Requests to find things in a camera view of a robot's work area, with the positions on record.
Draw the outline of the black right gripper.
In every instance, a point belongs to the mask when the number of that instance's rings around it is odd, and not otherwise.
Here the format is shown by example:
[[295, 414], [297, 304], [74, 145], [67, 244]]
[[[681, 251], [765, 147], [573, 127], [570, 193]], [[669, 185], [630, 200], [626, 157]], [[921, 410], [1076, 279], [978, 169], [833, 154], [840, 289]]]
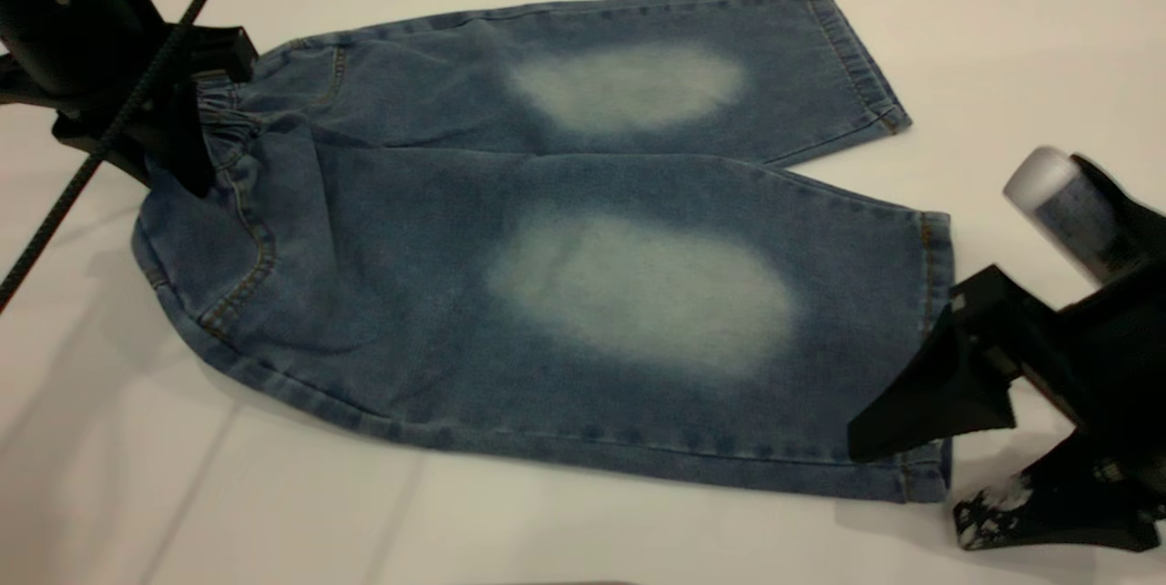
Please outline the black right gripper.
[[848, 424], [854, 461], [1016, 427], [1009, 386], [1028, 380], [1086, 439], [954, 505], [965, 551], [1161, 547], [1163, 265], [1046, 305], [991, 266], [951, 291], [906, 369]]

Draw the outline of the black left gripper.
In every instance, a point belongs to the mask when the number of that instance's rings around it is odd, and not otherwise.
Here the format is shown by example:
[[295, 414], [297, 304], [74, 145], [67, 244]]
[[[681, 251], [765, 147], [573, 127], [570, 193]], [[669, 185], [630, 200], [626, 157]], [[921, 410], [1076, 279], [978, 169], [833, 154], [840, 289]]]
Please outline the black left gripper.
[[[63, 112], [114, 111], [138, 83], [138, 108], [157, 127], [148, 150], [195, 196], [209, 193], [215, 167], [201, 129], [196, 83], [250, 82], [258, 54], [240, 27], [166, 21], [153, 0], [1, 0], [3, 103], [61, 111], [52, 138], [93, 154], [106, 124]], [[152, 186], [141, 141], [122, 132], [103, 158]]]

